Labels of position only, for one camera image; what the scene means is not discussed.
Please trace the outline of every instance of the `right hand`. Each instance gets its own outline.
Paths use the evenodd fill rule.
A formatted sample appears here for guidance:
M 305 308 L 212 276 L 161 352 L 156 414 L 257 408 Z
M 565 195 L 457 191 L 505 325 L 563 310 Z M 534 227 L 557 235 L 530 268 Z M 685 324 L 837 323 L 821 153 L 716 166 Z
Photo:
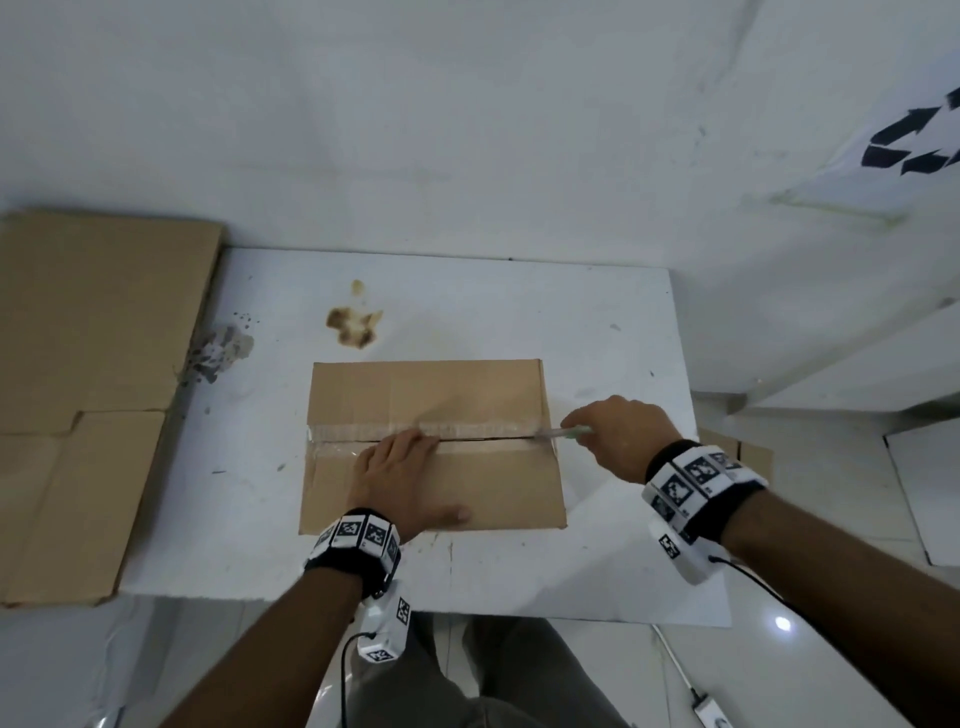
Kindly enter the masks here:
M 650 461 L 666 446 L 683 439 L 666 412 L 655 404 L 624 400 L 619 395 L 575 409 L 560 423 L 560 427 L 575 425 L 589 425 L 593 430 L 577 442 L 593 453 L 597 465 L 631 483 L 645 483 Z

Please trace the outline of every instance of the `leg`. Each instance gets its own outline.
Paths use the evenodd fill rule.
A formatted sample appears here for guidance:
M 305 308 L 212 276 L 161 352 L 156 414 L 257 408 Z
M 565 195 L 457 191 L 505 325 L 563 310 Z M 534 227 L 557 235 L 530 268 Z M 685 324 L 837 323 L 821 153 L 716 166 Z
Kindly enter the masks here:
M 440 672 L 433 615 L 414 613 L 395 663 L 372 665 L 355 652 L 351 660 L 357 682 L 348 698 L 349 728 L 455 728 L 467 714 L 464 694 Z
M 464 635 L 480 693 L 549 728 L 628 728 L 546 619 L 474 617 Z

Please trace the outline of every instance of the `left hand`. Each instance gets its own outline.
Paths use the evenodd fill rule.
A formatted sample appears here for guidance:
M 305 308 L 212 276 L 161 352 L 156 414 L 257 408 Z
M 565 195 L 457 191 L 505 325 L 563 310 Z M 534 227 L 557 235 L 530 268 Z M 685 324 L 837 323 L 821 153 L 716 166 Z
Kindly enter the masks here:
M 412 427 L 365 449 L 353 466 L 347 509 L 372 508 L 396 526 L 402 544 L 429 528 L 469 521 L 464 505 L 423 505 L 423 469 L 439 442 Z

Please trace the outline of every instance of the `forearm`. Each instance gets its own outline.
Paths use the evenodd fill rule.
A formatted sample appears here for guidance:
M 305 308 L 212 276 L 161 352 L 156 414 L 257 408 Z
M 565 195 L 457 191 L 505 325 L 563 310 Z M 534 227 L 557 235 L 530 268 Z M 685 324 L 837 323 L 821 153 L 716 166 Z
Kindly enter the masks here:
M 305 573 L 161 728 L 301 728 L 360 592 L 358 576 L 330 569 Z
M 960 694 L 960 592 L 769 491 L 722 541 L 911 719 Z

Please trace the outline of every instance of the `black arrow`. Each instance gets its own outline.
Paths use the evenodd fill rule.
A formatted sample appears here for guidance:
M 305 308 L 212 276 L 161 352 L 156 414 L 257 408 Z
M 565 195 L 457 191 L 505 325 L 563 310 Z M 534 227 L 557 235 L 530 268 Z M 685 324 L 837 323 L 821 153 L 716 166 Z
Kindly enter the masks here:
M 881 129 L 875 133 L 870 141 L 879 144 L 882 147 L 893 144 L 895 141 L 909 133 L 919 133 L 933 118 L 934 114 L 940 110 L 940 107 L 931 107 L 930 109 L 911 109 L 900 121 L 894 122 L 886 129 Z
M 863 153 L 863 159 L 860 165 L 863 167 L 879 167 L 880 169 L 889 169 L 894 164 L 900 164 L 910 156 L 910 151 L 906 149 L 887 149 L 886 147 L 867 147 Z
M 919 172 L 922 175 L 932 175 L 937 170 L 943 169 L 949 157 L 938 155 L 937 152 L 939 151 L 938 149 L 936 152 L 927 152 L 925 155 L 908 159 L 900 168 L 900 175 L 905 175 L 907 172 Z

